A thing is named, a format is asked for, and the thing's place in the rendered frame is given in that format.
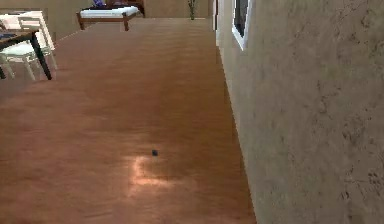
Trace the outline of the green house plant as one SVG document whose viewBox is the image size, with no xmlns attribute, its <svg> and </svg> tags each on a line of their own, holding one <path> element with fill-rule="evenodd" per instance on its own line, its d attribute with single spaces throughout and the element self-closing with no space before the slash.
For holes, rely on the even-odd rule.
<svg viewBox="0 0 384 224">
<path fill-rule="evenodd" d="M 191 20 L 195 20 L 195 8 L 197 0 L 188 0 L 189 15 Z"/>
</svg>

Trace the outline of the white chair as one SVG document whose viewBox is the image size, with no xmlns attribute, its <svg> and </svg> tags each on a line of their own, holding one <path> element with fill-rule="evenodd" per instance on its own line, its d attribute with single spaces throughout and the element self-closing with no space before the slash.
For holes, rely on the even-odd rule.
<svg viewBox="0 0 384 224">
<path fill-rule="evenodd" d="M 35 21 L 23 20 L 22 22 L 19 22 L 19 17 L 35 18 Z M 19 29 L 20 25 L 41 25 L 44 29 L 47 28 L 42 11 L 25 11 L 18 14 L 0 14 L 0 25 L 3 25 L 6 29 Z"/>
<path fill-rule="evenodd" d="M 9 62 L 22 62 L 31 79 L 35 76 L 31 62 L 39 63 L 48 80 L 52 79 L 46 56 L 51 58 L 54 68 L 57 63 L 54 58 L 55 50 L 52 38 L 43 17 L 31 17 L 21 14 L 17 17 L 18 28 L 0 30 L 0 77 L 4 78 L 3 68 L 6 68 L 12 78 L 14 73 Z"/>
</svg>

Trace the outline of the brown table with black legs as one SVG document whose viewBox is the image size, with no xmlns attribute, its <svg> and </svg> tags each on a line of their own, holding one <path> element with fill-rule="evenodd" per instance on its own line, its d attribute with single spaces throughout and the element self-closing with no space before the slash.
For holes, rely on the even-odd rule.
<svg viewBox="0 0 384 224">
<path fill-rule="evenodd" d="M 38 60 L 45 76 L 51 80 L 52 75 L 45 56 L 52 55 L 52 51 L 49 47 L 40 47 L 36 36 L 37 32 L 37 29 L 1 31 L 0 59 L 5 63 L 7 69 L 10 69 L 8 58 L 21 58 L 32 79 L 35 77 L 28 59 Z"/>
</svg>

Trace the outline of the white framed window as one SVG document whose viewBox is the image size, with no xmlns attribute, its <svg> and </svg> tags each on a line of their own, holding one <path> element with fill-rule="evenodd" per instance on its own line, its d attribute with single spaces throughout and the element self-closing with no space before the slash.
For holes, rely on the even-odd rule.
<svg viewBox="0 0 384 224">
<path fill-rule="evenodd" d="M 247 46 L 253 2 L 254 0 L 233 0 L 232 34 L 242 51 Z"/>
</svg>

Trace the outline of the white cushioned wooden bench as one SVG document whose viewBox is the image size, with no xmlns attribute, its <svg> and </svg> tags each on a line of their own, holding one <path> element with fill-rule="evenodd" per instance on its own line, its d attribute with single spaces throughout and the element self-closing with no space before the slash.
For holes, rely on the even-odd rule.
<svg viewBox="0 0 384 224">
<path fill-rule="evenodd" d="M 85 29 L 85 24 L 90 22 L 119 22 L 124 26 L 124 30 L 129 30 L 129 21 L 134 18 L 140 10 L 135 6 L 121 7 L 115 9 L 83 9 L 76 13 L 81 30 Z"/>
</svg>

